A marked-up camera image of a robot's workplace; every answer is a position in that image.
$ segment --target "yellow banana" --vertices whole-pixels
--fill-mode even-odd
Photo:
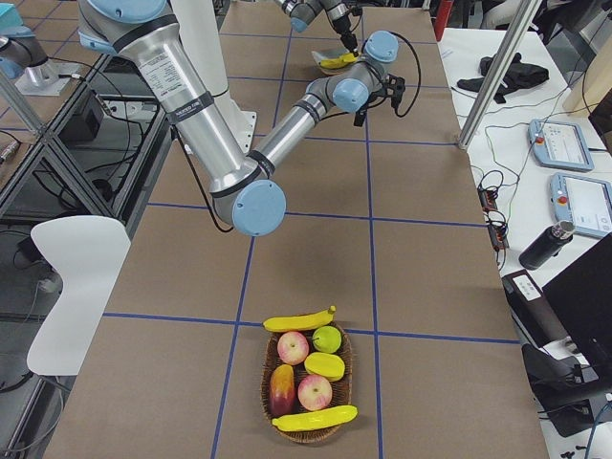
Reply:
[[[346,53],[334,59],[322,59],[318,65],[320,65],[323,69],[336,70],[346,67],[355,61],[357,61],[356,55],[353,55],[353,53]]]
[[[314,330],[334,320],[336,306],[305,316],[271,317],[264,321],[264,328],[269,332],[290,332],[293,330]]]
[[[272,419],[272,425],[283,432],[303,432],[317,430],[353,421],[357,416],[357,407],[342,404],[308,413],[286,414]]]

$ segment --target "blue grid line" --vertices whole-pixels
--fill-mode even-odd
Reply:
[[[102,315],[103,317],[117,318],[135,318],[140,320],[162,320],[169,322],[192,322],[205,323],[209,325],[239,325],[241,327],[262,327],[261,322],[252,322],[247,320],[227,320],[222,318],[205,318],[205,317],[181,317],[181,316],[159,316],[150,314],[134,314],[134,313],[113,313],[108,312]],[[351,335],[366,335],[369,337],[375,334],[379,337],[403,338],[403,339],[431,339],[437,341],[463,341],[463,342],[486,342],[492,344],[520,344],[518,339],[501,339],[501,338],[479,338],[479,337],[460,337],[456,335],[430,335],[427,333],[408,333],[408,332],[387,332],[384,330],[363,330],[361,328],[345,328],[344,331]]]
[[[232,75],[232,76],[228,76],[228,79],[249,79],[249,80],[255,80],[255,81],[283,81],[283,79],[281,78],[271,78],[269,76]],[[289,83],[311,83],[312,82],[311,79],[301,79],[301,78],[285,78],[284,81],[289,82]],[[417,85],[407,83],[405,87],[406,88],[416,88]],[[422,84],[421,89],[446,89],[448,90],[448,86],[441,86],[441,85],[435,85],[435,84],[431,84],[431,85]]]
[[[365,18],[361,17],[361,39],[365,36]],[[381,353],[379,346],[379,310],[378,294],[376,287],[376,246],[374,241],[374,209],[372,198],[372,156],[370,154],[370,129],[368,119],[365,119],[365,155],[367,159],[367,207],[369,221],[370,238],[370,275],[372,288],[372,326],[374,333],[374,375],[376,386],[376,417],[377,417],[377,438],[379,447],[379,459],[384,459],[384,437],[383,437],[383,395],[381,389]]]
[[[234,33],[234,32],[222,32],[220,35],[227,36],[250,36],[250,37],[258,37],[258,38],[289,38],[291,36],[291,32],[289,35],[271,35],[265,33]],[[323,40],[323,41],[339,41],[338,38],[330,38],[325,36],[303,36],[303,35],[293,35],[293,39],[297,40]],[[413,45],[437,45],[438,43],[435,41],[410,41]]]
[[[171,204],[171,203],[147,203],[148,206],[153,208],[190,208],[196,210],[208,210],[206,206],[195,206],[191,204]],[[339,215],[333,213],[315,213],[315,212],[285,212],[285,215],[292,215],[294,217],[314,217],[314,218],[334,218],[338,220],[361,220],[361,221],[372,221],[372,222],[391,222],[391,223],[406,223],[413,225],[436,225],[436,226],[447,226],[447,227],[466,227],[466,228],[486,228],[487,225],[484,223],[463,223],[463,222],[441,222],[437,220],[416,220],[410,218],[389,218],[389,217],[363,217],[359,215]]]
[[[170,322],[196,322],[209,323],[214,325],[235,325],[235,320],[223,320],[221,318],[203,318],[203,317],[180,317],[180,316],[158,316],[150,314],[133,314],[133,313],[104,313],[103,317],[120,317],[120,318],[140,318],[147,320],[165,320]]]
[[[45,17],[36,17],[35,19],[40,19],[41,21],[40,21],[38,24],[36,24],[36,25],[35,25],[35,26],[32,28],[32,30],[33,30],[33,31],[35,31],[35,30],[36,30],[36,28],[37,28],[39,25],[44,24],[44,20],[45,20],[45,19],[49,19],[49,16],[51,16],[51,15],[52,15],[52,14],[55,12],[55,10],[57,10],[59,7],[61,7],[61,2],[57,3],[57,5],[55,5],[55,6],[53,7],[53,9],[52,9],[51,11],[49,11]]]
[[[79,41],[70,39],[70,37],[73,36],[77,32],[78,32],[78,27],[76,27],[76,29],[68,36],[68,39],[65,40],[59,48],[57,48],[57,51],[55,51],[54,56],[58,55],[61,52],[62,48],[64,48],[64,46],[66,46],[67,43],[78,43],[79,42]]]
[[[266,137],[266,134],[255,134],[255,137]],[[341,139],[338,137],[304,137],[307,141],[329,141],[329,142],[360,142],[365,143],[364,139]],[[420,142],[420,141],[376,141],[369,140],[370,143],[392,143],[397,145],[424,145],[424,146],[455,146],[456,142]]]
[[[73,17],[33,17],[33,16],[22,16],[22,19],[36,19],[39,21],[44,21],[45,19],[53,19],[54,21],[75,21],[75,19]]]
[[[283,85],[285,82],[285,74],[287,72],[287,61],[289,60],[289,50],[291,50],[291,36],[293,29],[289,31],[289,39],[287,40],[287,50],[285,50],[285,61],[283,62],[283,71],[280,74],[280,85],[278,86],[278,97],[276,98],[276,107],[274,108],[274,118],[272,121],[272,128],[276,127],[278,121],[278,110],[280,109],[280,98],[283,94]]]
[[[242,281],[242,290],[240,292],[240,300],[238,302],[238,310],[236,311],[236,320],[233,327],[233,335],[231,337],[231,347],[229,348],[228,367],[226,368],[226,378],[223,382],[223,392],[221,393],[221,402],[219,404],[219,413],[217,415],[217,426],[214,429],[214,440],[212,442],[212,449],[210,451],[210,459],[214,459],[217,454],[217,447],[219,445],[219,435],[221,433],[221,424],[223,423],[223,414],[226,407],[226,399],[228,397],[228,389],[230,386],[230,375],[231,367],[233,365],[233,355],[236,350],[236,342],[238,341],[238,329],[240,317],[242,316],[242,307],[245,301],[245,293],[247,291],[247,284],[249,283],[249,270],[251,269],[252,252],[255,247],[255,238],[251,238],[251,244],[249,245],[249,255],[247,256],[247,264],[245,266],[245,275]]]
[[[456,336],[447,336],[447,335],[425,335],[421,333],[402,333],[402,332],[378,332],[378,335],[381,337],[434,339],[438,341],[466,341],[466,342],[486,342],[486,343],[494,343],[494,344],[520,344],[520,341],[518,339],[456,337]]]
[[[171,204],[171,203],[147,203],[153,208],[195,208],[197,210],[208,210],[208,206],[195,206],[192,204]]]

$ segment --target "red apple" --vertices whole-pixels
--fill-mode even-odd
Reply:
[[[310,352],[308,340],[299,332],[283,333],[278,340],[276,350],[280,359],[289,365],[302,363]]]
[[[332,402],[332,385],[320,375],[309,375],[299,384],[297,398],[309,411],[323,409]]]

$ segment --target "white chair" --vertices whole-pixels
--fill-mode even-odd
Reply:
[[[63,280],[63,290],[30,351],[28,367],[41,376],[75,376],[94,337],[130,247],[118,220],[79,215],[32,229],[32,239]]]

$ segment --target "black cloth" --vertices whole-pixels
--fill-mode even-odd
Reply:
[[[525,64],[521,62],[522,56],[520,53],[514,55],[513,62],[508,68],[508,72],[504,76],[502,83],[499,85],[495,93],[495,101],[497,103],[506,103],[504,96],[518,91],[519,89],[528,89],[542,84],[548,77],[548,69],[535,64]],[[491,68],[493,57],[483,57],[480,59],[480,75],[485,77]],[[457,81],[457,86],[461,89],[480,91],[484,78],[460,79]]]

